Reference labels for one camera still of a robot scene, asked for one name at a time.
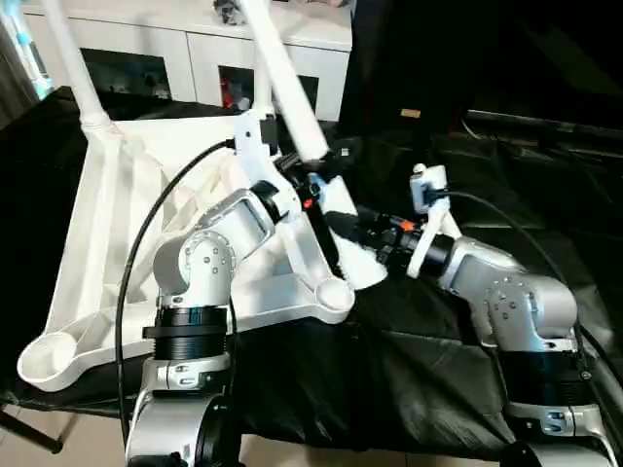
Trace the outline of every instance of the white plastic frame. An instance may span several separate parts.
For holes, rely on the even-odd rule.
[[[431,205],[424,204],[422,200],[425,188],[443,190],[447,187],[446,168],[443,165],[426,167],[423,163],[419,163],[414,167],[414,171],[416,174],[410,180],[414,209],[418,214],[425,213],[428,215],[428,222],[407,267],[407,275],[417,279],[420,276],[420,268],[426,253],[435,236],[441,233],[452,238],[459,238],[461,233],[450,212],[450,200],[448,198],[438,198]]]
[[[326,141],[266,5],[257,0],[242,0],[241,4],[250,18],[264,62],[271,65],[257,70],[257,105],[249,116],[272,110],[268,101],[272,84],[302,159],[322,158],[328,150]],[[155,181],[170,178],[200,151],[233,137],[240,126],[256,125],[258,119],[256,115],[251,123],[244,120],[249,116],[112,122],[97,98],[60,0],[43,0],[43,6],[89,141],[48,322],[42,336],[18,359],[18,373],[24,380],[42,390],[57,391],[73,383],[86,369],[114,360],[116,283],[121,278],[128,244],[162,190],[163,186]],[[242,164],[246,178],[273,176],[272,182],[281,183],[272,164],[266,165],[270,157],[266,145],[256,141],[247,149],[254,148],[259,151],[257,160],[244,158]],[[152,349],[152,344],[142,339],[141,330],[153,323],[155,315],[156,291],[151,274],[155,249],[173,231],[191,228],[206,204],[219,200],[217,195],[223,198],[227,194],[217,193],[217,182],[220,179],[225,183],[225,166],[232,167],[228,170],[228,176],[232,176],[236,165],[228,162],[228,150],[208,158],[172,197],[170,207],[175,215],[168,224],[163,227],[165,215],[160,213],[155,227],[147,233],[147,251],[139,251],[129,286],[132,294],[147,296],[127,304],[123,331],[126,358]],[[243,176],[233,178],[235,184],[248,186],[249,180],[242,181]],[[332,193],[332,198],[339,199],[338,205],[354,210],[345,186]],[[289,203],[291,212],[299,212],[297,199],[283,202]],[[241,265],[234,280],[232,296],[242,331],[305,316],[337,323],[347,317],[353,305],[352,290],[331,274],[307,215],[291,215],[286,221],[277,226],[272,244],[269,242],[249,258],[249,264]],[[357,269],[365,274],[362,265]]]

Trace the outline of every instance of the table leg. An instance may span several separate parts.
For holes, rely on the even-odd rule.
[[[0,428],[4,428],[9,433],[17,435],[40,448],[48,450],[52,454],[57,454],[62,450],[62,442],[34,429],[14,416],[0,410]]]

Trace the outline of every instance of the white bracket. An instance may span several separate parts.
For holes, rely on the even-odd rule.
[[[335,177],[326,183],[312,174],[311,180],[320,188],[318,204],[323,214],[341,212],[357,216],[357,209],[342,177]],[[387,277],[387,269],[377,262],[375,252],[337,235],[332,229],[329,232],[338,250],[342,275],[354,290],[366,289]]]
[[[275,225],[292,273],[246,284],[232,291],[238,309],[252,310],[238,317],[240,330],[268,326],[304,316],[329,323],[340,322],[354,305],[354,291],[331,272],[308,215],[292,185],[277,171],[269,144],[262,140],[260,120],[265,115],[251,109],[238,117],[237,157],[249,186],[267,181],[277,188],[273,201],[285,217]]]
[[[407,267],[407,275],[417,279],[426,252],[435,236],[441,233],[452,238],[459,238],[461,233],[455,218],[450,213],[450,200],[447,197],[433,201],[426,198],[427,191],[443,190],[447,187],[446,168],[443,165],[427,168],[423,163],[416,164],[409,185],[416,213],[428,215],[428,222]]]

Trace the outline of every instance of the black tablecloth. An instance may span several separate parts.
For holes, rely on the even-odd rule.
[[[224,112],[113,94],[102,95],[102,102],[115,120]],[[623,367],[621,334],[612,332],[623,329],[623,233],[616,213],[623,200],[623,160],[445,136],[433,138],[432,149],[421,154],[393,135],[370,137],[364,148],[347,174],[359,202],[412,217],[407,180],[413,163],[443,163],[453,188],[494,200],[531,228],[567,276],[584,324]],[[0,133],[0,155],[9,166],[3,205],[10,239],[0,397],[40,410],[115,416],[112,364],[87,371],[57,393],[39,391],[15,375],[19,352],[45,325],[85,149],[68,90],[55,92]],[[460,201],[453,210],[466,234],[548,272],[491,213]],[[139,387],[141,362],[128,361],[129,393]],[[246,431],[268,438],[496,458],[513,440],[501,414],[501,387],[494,362],[475,341],[466,305],[426,278],[391,278],[359,292],[348,320],[337,326],[306,319],[240,336],[237,407]],[[613,413],[623,426],[621,412]]]

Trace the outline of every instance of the black fabric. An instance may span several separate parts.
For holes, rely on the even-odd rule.
[[[131,96],[102,95],[102,101],[117,120],[223,112]],[[15,332],[3,341],[8,348],[2,353],[0,397],[40,410],[116,416],[112,364],[87,371],[57,393],[15,378],[18,353],[41,332],[54,290],[86,148],[77,117],[70,94],[62,90],[0,133],[15,216],[8,223],[15,226],[7,243],[15,255],[7,268],[9,290],[20,296],[19,311],[7,307],[4,313],[15,320]],[[446,137],[435,139],[429,153],[415,155],[397,138],[384,136],[367,142],[348,185],[358,202],[411,218],[407,179],[414,162],[444,163],[453,189],[495,201],[530,227],[561,265],[586,326],[621,369],[621,342],[612,331],[623,329],[618,285],[623,234],[607,200],[620,203],[619,165],[581,161],[578,170],[565,158]],[[607,198],[596,193],[596,186]],[[525,241],[501,228],[491,213],[460,201],[453,209],[465,234],[548,273]],[[141,362],[127,363],[128,394],[140,385]],[[361,291],[341,325],[309,319],[241,334],[237,378],[235,399],[246,431],[268,438],[486,459],[497,458],[513,441],[501,415],[504,399],[495,363],[478,346],[466,305],[426,278],[392,278]],[[623,422],[620,413],[615,416]]]

